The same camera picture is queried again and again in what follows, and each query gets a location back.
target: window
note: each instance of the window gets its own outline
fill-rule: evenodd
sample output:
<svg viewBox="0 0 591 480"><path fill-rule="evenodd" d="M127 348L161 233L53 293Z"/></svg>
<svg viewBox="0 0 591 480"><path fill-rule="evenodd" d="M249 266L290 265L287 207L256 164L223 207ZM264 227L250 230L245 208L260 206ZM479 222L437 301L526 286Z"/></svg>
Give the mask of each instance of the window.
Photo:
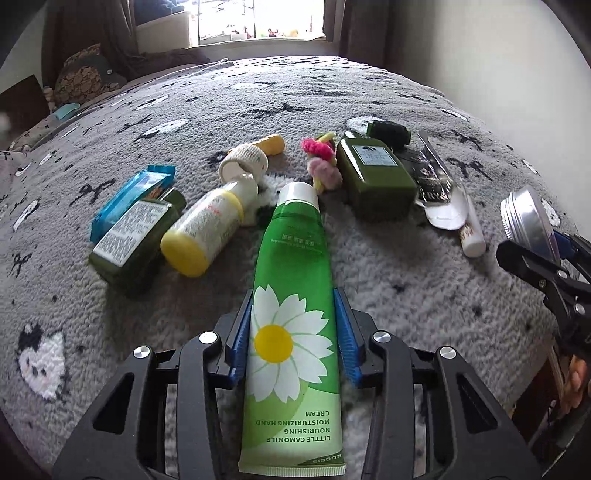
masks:
<svg viewBox="0 0 591 480"><path fill-rule="evenodd" d="M268 37L324 38L324 0L177 0L177 3L197 17L199 45Z"/></svg>

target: silver screw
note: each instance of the silver screw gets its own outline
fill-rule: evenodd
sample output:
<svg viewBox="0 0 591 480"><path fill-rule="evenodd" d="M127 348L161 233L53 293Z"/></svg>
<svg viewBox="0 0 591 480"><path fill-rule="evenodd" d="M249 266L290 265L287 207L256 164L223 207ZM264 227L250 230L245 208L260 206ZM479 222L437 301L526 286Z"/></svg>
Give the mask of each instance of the silver screw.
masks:
<svg viewBox="0 0 591 480"><path fill-rule="evenodd" d="M439 350L439 355L441 355L443 358L451 360L452 358L456 357L456 351L450 346L445 346Z"/></svg>
<svg viewBox="0 0 591 480"><path fill-rule="evenodd" d="M216 332L203 332L199 335L199 341L201 343L205 343L205 345L209 345L217 340L217 333Z"/></svg>
<svg viewBox="0 0 591 480"><path fill-rule="evenodd" d="M374 340L378 343L388 343L391 339L392 336L383 330L378 330L374 333Z"/></svg>
<svg viewBox="0 0 591 480"><path fill-rule="evenodd" d="M134 357L146 358L150 354L149 346L139 346L134 350Z"/></svg>

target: human hand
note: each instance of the human hand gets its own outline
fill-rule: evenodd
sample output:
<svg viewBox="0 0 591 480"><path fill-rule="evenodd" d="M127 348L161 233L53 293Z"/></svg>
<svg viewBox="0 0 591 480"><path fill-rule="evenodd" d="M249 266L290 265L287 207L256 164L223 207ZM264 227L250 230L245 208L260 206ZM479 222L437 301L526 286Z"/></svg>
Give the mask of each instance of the human hand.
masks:
<svg viewBox="0 0 591 480"><path fill-rule="evenodd" d="M560 397L560 410L563 414L577 408L583 401L583 395L588 392L591 395L591 383L583 385L587 378L587 363L577 356L573 356L569 365L569 377L564 384L564 390Z"/></svg>

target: gray blanket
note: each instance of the gray blanket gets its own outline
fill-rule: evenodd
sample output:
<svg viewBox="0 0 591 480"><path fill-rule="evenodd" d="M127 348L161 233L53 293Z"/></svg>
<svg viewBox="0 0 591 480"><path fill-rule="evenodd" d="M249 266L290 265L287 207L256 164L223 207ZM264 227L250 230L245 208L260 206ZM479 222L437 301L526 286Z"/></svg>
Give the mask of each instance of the gray blanket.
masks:
<svg viewBox="0 0 591 480"><path fill-rule="evenodd" d="M0 192L0 408L33 458L51 469L80 416L136 346L179 347L238 308L252 286L278 189L310 181L301 139L363 128L369 116L431 134L474 199L489 251L469 260L455 233L420 218L364 223L343 192L329 192L321 208L335 285L353 308L409 345L455 346L501 404L513 405L542 365L555 322L539 292L496 264L504 239L499 202L529 183L554 223L575 231L535 169L437 90L385 70L318 57L221 66L169 74L103 100L28 153L19 171L14 162L0 170L10 174ZM219 185L224 151L272 133L285 138L287 149L269 160L267 186L251 216L255 226L240 229L202 278L184 278L166 265L150 294L132 301L88 266L93 216L136 171L176 165L177 186L191 205ZM360 475L371 396L343 382L348 478ZM174 391L170 399L172 407ZM241 401L239 393L220 394L233 478ZM416 448L421 459L423 444ZM174 473L172 421L167 452Z"/></svg>

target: blue snack package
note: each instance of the blue snack package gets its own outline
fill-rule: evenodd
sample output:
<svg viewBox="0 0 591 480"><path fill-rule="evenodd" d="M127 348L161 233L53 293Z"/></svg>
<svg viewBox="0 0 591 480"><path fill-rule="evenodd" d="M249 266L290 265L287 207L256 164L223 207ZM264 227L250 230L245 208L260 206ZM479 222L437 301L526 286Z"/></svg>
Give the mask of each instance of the blue snack package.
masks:
<svg viewBox="0 0 591 480"><path fill-rule="evenodd" d="M157 198L174 182L175 166L149 165L127 181L100 210L90 226L90 241L97 244L139 199Z"/></svg>

